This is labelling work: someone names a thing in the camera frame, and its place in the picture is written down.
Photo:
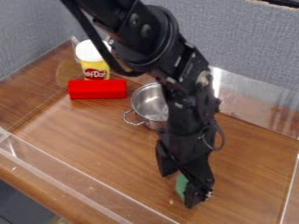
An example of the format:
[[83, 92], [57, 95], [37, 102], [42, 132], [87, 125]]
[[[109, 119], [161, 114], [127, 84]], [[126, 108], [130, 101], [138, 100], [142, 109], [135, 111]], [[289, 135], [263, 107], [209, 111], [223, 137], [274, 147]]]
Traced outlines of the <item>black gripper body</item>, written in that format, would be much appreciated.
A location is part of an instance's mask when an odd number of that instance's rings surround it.
[[170, 134], [167, 131], [159, 133], [158, 142], [163, 141], [178, 147], [181, 171], [183, 170], [183, 166], [194, 159], [209, 159], [211, 152], [223, 147], [225, 143], [222, 143], [219, 147], [215, 146], [217, 132], [225, 137], [221, 127], [213, 127], [211, 125], [205, 127], [201, 133], [191, 136], [178, 136]]

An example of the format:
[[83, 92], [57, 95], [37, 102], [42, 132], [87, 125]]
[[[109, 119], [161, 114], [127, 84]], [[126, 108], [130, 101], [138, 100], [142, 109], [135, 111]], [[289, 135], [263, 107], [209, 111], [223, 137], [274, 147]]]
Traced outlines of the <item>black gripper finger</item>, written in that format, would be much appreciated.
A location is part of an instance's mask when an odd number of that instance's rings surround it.
[[207, 158], [197, 158], [183, 166], [183, 174], [189, 179], [183, 191], [183, 202], [187, 208], [194, 208], [213, 195], [215, 178]]
[[155, 146], [155, 156], [163, 177], [173, 175], [181, 170], [178, 147], [173, 143], [159, 141]]

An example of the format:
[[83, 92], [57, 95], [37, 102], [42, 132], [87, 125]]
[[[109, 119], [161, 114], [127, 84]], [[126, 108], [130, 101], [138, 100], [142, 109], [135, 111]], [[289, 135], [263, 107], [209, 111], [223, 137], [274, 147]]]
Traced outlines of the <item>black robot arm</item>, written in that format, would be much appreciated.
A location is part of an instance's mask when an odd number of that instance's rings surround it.
[[193, 208], [213, 195], [210, 155], [221, 99], [210, 62], [181, 34], [174, 14], [141, 0], [61, 0], [111, 68], [129, 77], [150, 74], [162, 85], [167, 126], [158, 130], [155, 155], [166, 177], [177, 172], [177, 192]]

